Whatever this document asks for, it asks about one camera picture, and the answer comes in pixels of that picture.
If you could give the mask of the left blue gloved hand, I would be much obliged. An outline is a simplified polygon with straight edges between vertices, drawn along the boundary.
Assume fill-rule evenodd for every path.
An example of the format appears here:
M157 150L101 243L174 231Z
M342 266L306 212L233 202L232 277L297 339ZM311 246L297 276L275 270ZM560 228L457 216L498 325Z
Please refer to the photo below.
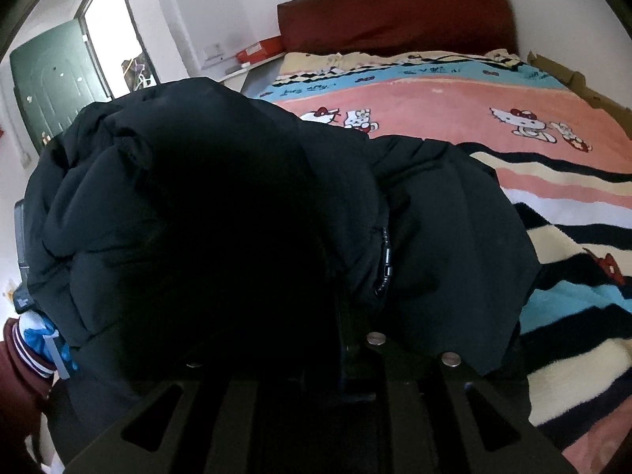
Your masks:
M44 378L55 373L66 380L77 369L69 345L47 317L28 310L21 314L15 332L15 344L21 358Z

